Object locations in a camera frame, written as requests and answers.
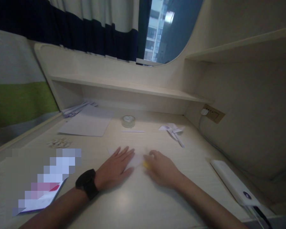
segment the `shelf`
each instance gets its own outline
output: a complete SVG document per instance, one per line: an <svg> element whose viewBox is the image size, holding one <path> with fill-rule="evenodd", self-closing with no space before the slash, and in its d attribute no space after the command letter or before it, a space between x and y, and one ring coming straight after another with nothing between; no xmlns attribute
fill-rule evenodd
<svg viewBox="0 0 286 229"><path fill-rule="evenodd" d="M177 91L162 87L153 87L142 84L135 84L129 82L122 82L111 79L91 78L84 75L63 75L63 76L50 76L52 80L76 83L83 85L90 85L96 87L110 88L121 91L137 92L142 94L157 95L162 97L169 97L174 99L182 99L189 101L197 101L203 103L213 103L212 100L206 99L202 96L186 93L183 91Z"/></svg>
<svg viewBox="0 0 286 229"><path fill-rule="evenodd" d="M186 59L211 63L286 59L286 28L193 53Z"/></svg>

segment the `electrical outlet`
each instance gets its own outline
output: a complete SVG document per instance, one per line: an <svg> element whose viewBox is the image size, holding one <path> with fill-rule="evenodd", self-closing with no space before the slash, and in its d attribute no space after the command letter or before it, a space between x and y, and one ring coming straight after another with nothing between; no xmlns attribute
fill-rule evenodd
<svg viewBox="0 0 286 229"><path fill-rule="evenodd" d="M206 115L209 119L211 119L215 123L219 123L220 120L225 116L224 113L220 112L219 110L216 110L215 108L205 104L204 109L207 109L209 112Z"/></svg>

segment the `black watch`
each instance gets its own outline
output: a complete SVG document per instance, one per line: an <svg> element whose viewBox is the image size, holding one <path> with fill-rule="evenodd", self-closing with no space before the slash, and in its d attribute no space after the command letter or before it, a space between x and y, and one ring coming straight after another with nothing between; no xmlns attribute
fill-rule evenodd
<svg viewBox="0 0 286 229"><path fill-rule="evenodd" d="M89 198L92 200L98 193L98 189L94 184L95 171L94 169L88 170L79 176L75 182L75 187L77 189L84 190Z"/></svg>

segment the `plug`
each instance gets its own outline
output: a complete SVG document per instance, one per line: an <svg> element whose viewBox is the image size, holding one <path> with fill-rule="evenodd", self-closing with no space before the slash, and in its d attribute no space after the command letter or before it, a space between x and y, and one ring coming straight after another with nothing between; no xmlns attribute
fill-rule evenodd
<svg viewBox="0 0 286 229"><path fill-rule="evenodd" d="M209 113L209 110L203 108L200 112L202 115L207 115Z"/></svg>

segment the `striped curtain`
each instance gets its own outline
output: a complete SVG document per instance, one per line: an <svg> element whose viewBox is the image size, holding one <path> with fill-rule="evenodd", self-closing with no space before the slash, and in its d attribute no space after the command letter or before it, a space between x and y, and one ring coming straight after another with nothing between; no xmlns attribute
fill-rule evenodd
<svg viewBox="0 0 286 229"><path fill-rule="evenodd" d="M32 48L0 30L0 145L59 112Z"/></svg>
<svg viewBox="0 0 286 229"><path fill-rule="evenodd" d="M139 0L0 0L0 30L136 62Z"/></svg>

